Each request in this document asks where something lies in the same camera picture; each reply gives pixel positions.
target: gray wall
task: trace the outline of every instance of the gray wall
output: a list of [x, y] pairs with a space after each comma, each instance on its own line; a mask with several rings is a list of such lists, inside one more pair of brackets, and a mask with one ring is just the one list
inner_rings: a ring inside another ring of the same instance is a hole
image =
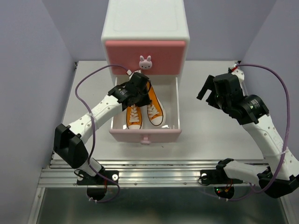
[[[291, 98], [289, 148], [299, 159], [299, 1], [278, 0], [243, 62], [257, 63], [274, 69], [284, 80]], [[286, 103], [279, 81], [267, 71], [248, 68], [245, 82], [248, 91], [262, 97], [280, 135], [285, 134]], [[299, 189], [290, 196], [299, 211]]]
[[[276, 0], [185, 0], [188, 60], [241, 60]], [[43, 0], [76, 61], [105, 60], [108, 0]]]
[[0, 7], [0, 222], [27, 223], [74, 71], [41, 0]]

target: orange sneaker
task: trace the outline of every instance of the orange sneaker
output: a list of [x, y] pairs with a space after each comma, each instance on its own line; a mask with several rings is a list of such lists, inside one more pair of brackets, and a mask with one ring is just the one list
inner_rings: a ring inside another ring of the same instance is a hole
[[154, 88], [150, 88], [150, 83], [147, 83], [147, 88], [149, 89], [149, 98], [152, 103], [147, 105], [149, 121], [154, 126], [162, 126], [165, 123], [165, 110], [160, 100], [157, 98]]
[[142, 128], [142, 115], [140, 107], [133, 105], [127, 108], [127, 127], [128, 129]]

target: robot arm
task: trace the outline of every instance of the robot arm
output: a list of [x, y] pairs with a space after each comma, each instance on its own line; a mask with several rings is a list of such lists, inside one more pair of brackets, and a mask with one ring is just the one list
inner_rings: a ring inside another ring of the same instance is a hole
[[[95, 130], [98, 130], [128, 106], [150, 104], [146, 88], [148, 81], [148, 77], [135, 72], [128, 82], [111, 89], [108, 95], [92, 109], [92, 114], [85, 114], [68, 126], [58, 125], [54, 135], [54, 151], [73, 169], [83, 170], [91, 177], [96, 176], [88, 164], [88, 151], [85, 148], [85, 143], [93, 134], [91, 116], [94, 118]], [[90, 159], [90, 163], [97, 172], [103, 169], [93, 158]]]
[[[216, 170], [202, 170], [205, 174], [202, 183], [225, 184], [230, 179], [237, 179], [259, 185], [263, 189], [273, 177], [272, 171], [278, 167], [283, 140], [262, 99], [256, 95], [244, 96], [239, 79], [232, 73], [209, 76], [197, 98], [202, 100], [206, 91], [211, 90], [206, 100], [208, 104], [223, 110], [242, 125], [257, 143], [269, 166], [253, 166], [225, 159], [218, 163]], [[274, 183], [265, 191], [274, 198], [289, 194], [299, 187], [299, 162], [288, 148], [283, 153], [284, 163]]]

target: pink drawer front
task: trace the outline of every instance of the pink drawer front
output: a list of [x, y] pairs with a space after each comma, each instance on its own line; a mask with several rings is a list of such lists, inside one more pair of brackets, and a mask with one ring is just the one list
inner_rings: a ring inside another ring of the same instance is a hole
[[[106, 41], [110, 64], [120, 64], [131, 71], [138, 70], [140, 56], [151, 56], [152, 68], [143, 70], [145, 75], [178, 75], [185, 60], [185, 41]], [[123, 69], [113, 67], [115, 75]]]
[[149, 145], [152, 142], [175, 142], [181, 134], [181, 129], [143, 129], [143, 130], [121, 130], [110, 129], [109, 132], [115, 140], [122, 142], [140, 142]]

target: drawer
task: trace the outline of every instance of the drawer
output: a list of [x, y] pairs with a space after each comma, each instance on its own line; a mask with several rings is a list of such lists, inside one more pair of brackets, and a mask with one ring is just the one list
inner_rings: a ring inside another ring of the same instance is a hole
[[[174, 142], [182, 132], [179, 123], [178, 78], [169, 75], [147, 76], [165, 109], [166, 122], [162, 127], [153, 126], [148, 119], [147, 108], [144, 106], [141, 108], [143, 129], [129, 130], [126, 125], [127, 111], [125, 110], [112, 118], [109, 132], [117, 141], [140, 142], [146, 145], [152, 142]], [[126, 81], [128, 76], [117, 76], [115, 85]]]
[[[106, 41], [109, 64], [122, 64], [132, 71], [139, 67], [140, 56], [151, 56], [152, 68], [145, 75], [179, 75], [185, 62], [185, 41]], [[112, 67], [114, 75], [123, 75], [123, 69]]]

